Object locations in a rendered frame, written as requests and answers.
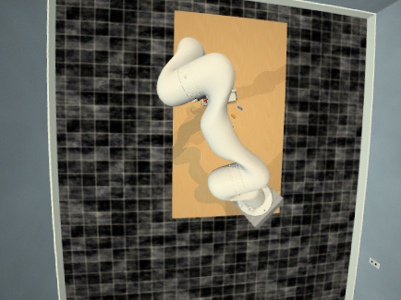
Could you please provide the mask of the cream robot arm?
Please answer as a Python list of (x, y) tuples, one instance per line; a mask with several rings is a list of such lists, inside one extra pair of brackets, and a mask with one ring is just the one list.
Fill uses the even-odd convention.
[(227, 105), (234, 83), (235, 70), (225, 55), (206, 54), (196, 39), (186, 37), (162, 70), (157, 93), (164, 104), (174, 107), (209, 101), (200, 120), (201, 132), (216, 155), (234, 163), (211, 171), (208, 187), (216, 198), (239, 200), (237, 204), (244, 212), (259, 216), (272, 205), (267, 186), (270, 173), (265, 163), (240, 142), (232, 126)]

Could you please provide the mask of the white open-top bin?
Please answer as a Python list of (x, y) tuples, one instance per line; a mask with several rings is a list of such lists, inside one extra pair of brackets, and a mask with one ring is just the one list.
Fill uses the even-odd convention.
[[(207, 99), (203, 99), (203, 100), (207, 100)], [(208, 103), (204, 102), (203, 100), (201, 100), (202, 106), (206, 106)], [(236, 89), (232, 89), (230, 98), (228, 102), (236, 102), (237, 101), (237, 90)]]

